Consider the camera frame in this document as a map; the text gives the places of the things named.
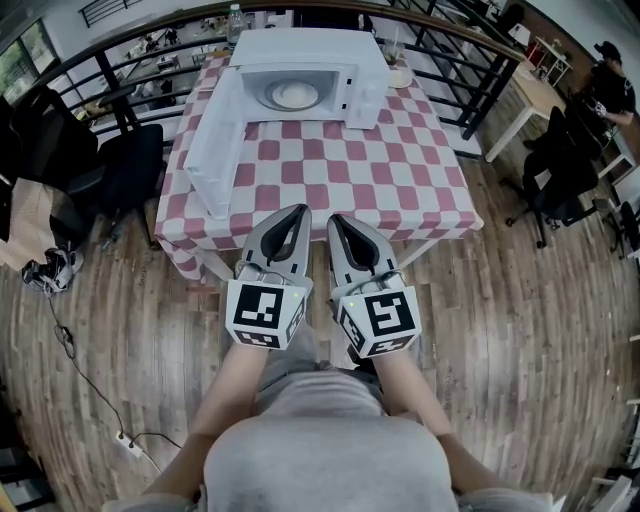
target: window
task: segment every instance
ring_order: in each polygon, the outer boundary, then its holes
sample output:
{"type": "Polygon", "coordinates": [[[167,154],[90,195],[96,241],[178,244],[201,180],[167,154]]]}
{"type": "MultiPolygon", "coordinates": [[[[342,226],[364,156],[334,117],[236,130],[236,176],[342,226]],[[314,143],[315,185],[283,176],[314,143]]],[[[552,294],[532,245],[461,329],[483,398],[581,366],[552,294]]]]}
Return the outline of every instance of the window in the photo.
{"type": "Polygon", "coordinates": [[[37,21],[0,55],[0,94],[15,104],[56,62],[44,26],[37,21]]]}
{"type": "Polygon", "coordinates": [[[29,52],[38,73],[44,73],[56,56],[49,43],[49,38],[44,33],[42,23],[37,22],[31,25],[20,39],[29,52]]]}
{"type": "Polygon", "coordinates": [[[17,41],[0,55],[0,92],[10,104],[27,92],[36,78],[17,41]]]}

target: glass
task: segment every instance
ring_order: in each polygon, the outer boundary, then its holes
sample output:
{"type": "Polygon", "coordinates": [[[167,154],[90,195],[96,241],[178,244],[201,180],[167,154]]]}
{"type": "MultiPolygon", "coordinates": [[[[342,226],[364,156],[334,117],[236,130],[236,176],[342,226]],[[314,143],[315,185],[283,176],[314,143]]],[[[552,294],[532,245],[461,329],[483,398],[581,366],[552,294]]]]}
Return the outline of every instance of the glass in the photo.
{"type": "Polygon", "coordinates": [[[40,22],[31,25],[21,36],[33,64],[38,73],[43,73],[45,69],[55,60],[55,54],[48,44],[48,39],[44,34],[44,29],[40,22]]]}
{"type": "Polygon", "coordinates": [[[393,42],[393,39],[385,39],[382,54],[389,66],[395,66],[404,50],[404,45],[399,42],[393,42]]]}
{"type": "Polygon", "coordinates": [[[17,41],[0,55],[0,94],[10,104],[15,104],[36,81],[28,58],[17,41]]]}

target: power strip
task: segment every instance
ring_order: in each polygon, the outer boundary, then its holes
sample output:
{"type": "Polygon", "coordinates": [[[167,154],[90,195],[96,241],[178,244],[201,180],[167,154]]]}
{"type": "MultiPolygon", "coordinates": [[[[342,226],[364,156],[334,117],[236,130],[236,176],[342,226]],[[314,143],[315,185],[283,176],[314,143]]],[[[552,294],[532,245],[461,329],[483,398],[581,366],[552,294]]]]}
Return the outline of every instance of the power strip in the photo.
{"type": "Polygon", "coordinates": [[[124,432],[118,430],[118,433],[116,434],[116,441],[124,446],[129,453],[136,457],[136,459],[142,457],[142,448],[140,448],[140,446],[138,446],[137,444],[132,443],[131,438],[124,432]]]}

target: checkered tablecloth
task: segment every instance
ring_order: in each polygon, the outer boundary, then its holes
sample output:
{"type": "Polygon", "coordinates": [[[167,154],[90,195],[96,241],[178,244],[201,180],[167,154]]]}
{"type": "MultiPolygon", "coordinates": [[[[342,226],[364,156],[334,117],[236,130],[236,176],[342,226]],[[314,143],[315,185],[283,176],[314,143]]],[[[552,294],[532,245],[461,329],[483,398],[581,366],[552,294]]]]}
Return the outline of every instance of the checkered tablecloth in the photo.
{"type": "MultiPolygon", "coordinates": [[[[229,217],[214,220],[183,168],[198,124],[229,59],[209,58],[185,104],[156,221],[156,236],[182,275],[203,278],[202,253],[241,248],[271,213],[298,203],[312,210],[312,237],[326,238],[336,212],[391,240],[460,238],[482,227],[460,166],[414,79],[389,88],[373,130],[335,121],[247,126],[229,217]]],[[[398,63],[406,67],[404,61],[398,63]]]]}

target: cap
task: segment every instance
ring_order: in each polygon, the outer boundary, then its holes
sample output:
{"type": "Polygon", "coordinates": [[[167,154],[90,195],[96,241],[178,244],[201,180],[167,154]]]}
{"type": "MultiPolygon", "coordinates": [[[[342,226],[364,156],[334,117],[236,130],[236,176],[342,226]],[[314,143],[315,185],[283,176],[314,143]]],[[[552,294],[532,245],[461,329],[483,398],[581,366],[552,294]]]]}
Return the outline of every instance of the cap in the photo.
{"type": "Polygon", "coordinates": [[[605,41],[602,44],[594,45],[594,48],[600,55],[602,55],[604,59],[617,60],[618,62],[622,63],[620,52],[618,51],[618,49],[615,47],[613,43],[610,43],[609,41],[605,41]]]}

